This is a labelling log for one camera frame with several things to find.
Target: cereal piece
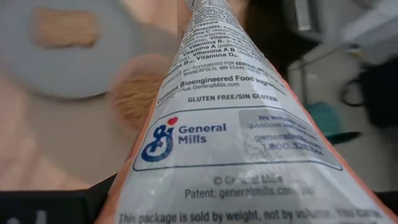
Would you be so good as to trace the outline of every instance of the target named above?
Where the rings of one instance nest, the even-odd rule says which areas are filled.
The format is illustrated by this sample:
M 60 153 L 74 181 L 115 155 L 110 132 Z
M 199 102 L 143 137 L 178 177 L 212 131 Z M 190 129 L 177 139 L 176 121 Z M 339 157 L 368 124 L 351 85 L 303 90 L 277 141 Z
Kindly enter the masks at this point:
M 92 47 L 99 37 L 96 17 L 88 11 L 35 10 L 34 42 L 43 47 Z

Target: white label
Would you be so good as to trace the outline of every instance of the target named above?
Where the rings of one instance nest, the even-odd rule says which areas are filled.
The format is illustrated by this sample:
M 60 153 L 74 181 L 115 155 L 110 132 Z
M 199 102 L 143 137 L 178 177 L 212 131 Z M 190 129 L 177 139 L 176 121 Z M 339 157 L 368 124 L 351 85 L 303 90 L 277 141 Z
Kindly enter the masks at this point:
M 392 223 L 336 160 L 225 0 L 194 17 L 115 223 Z

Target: floor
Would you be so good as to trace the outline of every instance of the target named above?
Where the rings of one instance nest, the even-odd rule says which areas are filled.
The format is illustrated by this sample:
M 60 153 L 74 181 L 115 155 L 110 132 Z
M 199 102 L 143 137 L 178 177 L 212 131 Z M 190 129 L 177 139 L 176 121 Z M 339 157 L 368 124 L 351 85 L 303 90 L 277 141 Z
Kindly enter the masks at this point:
M 338 30 L 358 18 L 363 11 L 347 0 L 333 1 L 326 13 L 328 26 L 326 43 L 305 56 L 310 62 L 307 71 L 308 102 L 324 101 L 339 114 L 344 131 L 360 131 L 363 135 L 336 149 L 348 161 L 356 173 L 375 191 L 398 189 L 398 136 L 396 130 L 379 130 L 369 124 L 363 108 L 351 108 L 338 99 L 338 92 L 345 82 L 359 73 L 357 61 L 339 49 Z M 303 100 L 300 70 L 295 63 L 290 67 L 289 82 L 298 97 Z

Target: table surface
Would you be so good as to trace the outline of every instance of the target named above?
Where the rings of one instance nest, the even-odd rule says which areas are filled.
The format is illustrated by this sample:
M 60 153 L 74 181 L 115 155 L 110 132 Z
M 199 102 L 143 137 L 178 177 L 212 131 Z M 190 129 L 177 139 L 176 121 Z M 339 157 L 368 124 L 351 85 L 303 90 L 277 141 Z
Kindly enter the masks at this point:
M 141 25 L 145 53 L 174 54 L 177 0 L 126 1 Z M 229 1 L 240 20 L 247 1 Z M 88 188 L 117 173 L 137 134 L 118 124 L 105 96 L 81 101 L 37 96 L 4 70 L 0 105 L 0 190 Z

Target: white plate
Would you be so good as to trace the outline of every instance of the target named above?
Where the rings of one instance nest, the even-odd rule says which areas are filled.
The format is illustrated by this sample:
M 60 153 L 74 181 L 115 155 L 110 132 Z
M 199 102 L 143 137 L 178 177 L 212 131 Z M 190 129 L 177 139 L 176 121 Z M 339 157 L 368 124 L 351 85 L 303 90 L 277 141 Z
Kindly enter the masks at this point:
M 137 24 L 117 0 L 0 0 L 0 62 L 10 75 L 41 94 L 85 98 L 108 90 L 114 74 L 138 55 Z M 46 49 L 32 43 L 36 7 L 87 10 L 101 36 L 91 49 Z

